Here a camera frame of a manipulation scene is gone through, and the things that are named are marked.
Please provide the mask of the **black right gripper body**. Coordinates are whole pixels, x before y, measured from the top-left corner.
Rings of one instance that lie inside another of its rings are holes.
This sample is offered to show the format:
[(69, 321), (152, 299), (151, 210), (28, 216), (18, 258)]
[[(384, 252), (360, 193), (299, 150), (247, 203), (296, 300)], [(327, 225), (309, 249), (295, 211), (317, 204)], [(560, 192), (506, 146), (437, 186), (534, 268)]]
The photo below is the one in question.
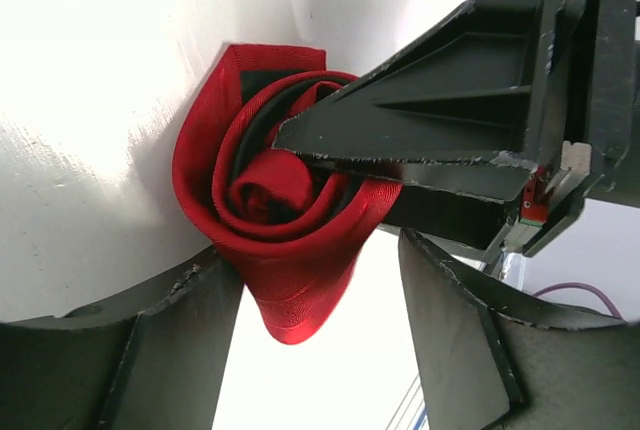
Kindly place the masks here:
[(581, 214), (586, 199), (639, 205), (638, 0), (480, 0), (536, 15), (532, 86), (549, 92), (540, 128), (550, 155), (522, 193), (507, 245), (527, 257)]

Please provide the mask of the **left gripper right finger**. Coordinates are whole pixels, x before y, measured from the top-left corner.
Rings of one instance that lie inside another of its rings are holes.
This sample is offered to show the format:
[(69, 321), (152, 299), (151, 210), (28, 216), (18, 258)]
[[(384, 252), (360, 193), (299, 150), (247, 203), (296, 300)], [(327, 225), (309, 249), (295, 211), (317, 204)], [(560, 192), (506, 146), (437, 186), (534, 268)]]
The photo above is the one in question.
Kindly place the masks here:
[(403, 230), (399, 263), (433, 429), (639, 425), (639, 327), (504, 284)]

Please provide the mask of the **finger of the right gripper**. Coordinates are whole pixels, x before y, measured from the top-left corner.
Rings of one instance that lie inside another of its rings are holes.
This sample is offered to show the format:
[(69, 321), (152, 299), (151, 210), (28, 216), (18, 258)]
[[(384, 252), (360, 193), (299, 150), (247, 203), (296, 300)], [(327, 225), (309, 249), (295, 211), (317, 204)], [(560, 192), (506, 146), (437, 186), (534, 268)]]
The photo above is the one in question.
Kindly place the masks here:
[(541, 143), (553, 0), (467, 0), (379, 67), (280, 128), (324, 168), (513, 200)]
[(407, 186), (383, 223), (486, 250), (514, 213), (514, 201), (496, 203)]

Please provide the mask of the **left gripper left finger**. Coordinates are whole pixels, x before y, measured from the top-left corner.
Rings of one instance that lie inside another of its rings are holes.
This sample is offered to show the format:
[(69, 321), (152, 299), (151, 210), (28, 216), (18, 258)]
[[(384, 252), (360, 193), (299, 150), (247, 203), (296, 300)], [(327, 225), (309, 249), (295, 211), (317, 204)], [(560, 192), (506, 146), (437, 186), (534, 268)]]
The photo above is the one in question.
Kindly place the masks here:
[(208, 429), (243, 285), (207, 248), (65, 316), (1, 327), (5, 429)]

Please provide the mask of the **red necktie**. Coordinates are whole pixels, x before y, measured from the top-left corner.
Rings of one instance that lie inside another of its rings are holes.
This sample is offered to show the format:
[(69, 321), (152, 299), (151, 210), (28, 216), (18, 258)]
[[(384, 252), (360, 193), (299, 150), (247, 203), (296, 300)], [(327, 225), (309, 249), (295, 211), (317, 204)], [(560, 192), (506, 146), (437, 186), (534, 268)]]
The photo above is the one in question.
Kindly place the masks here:
[(326, 322), (401, 185), (310, 168), (280, 124), (352, 81), (309, 47), (231, 44), (193, 102), (172, 161), (187, 218), (239, 273), (277, 341)]

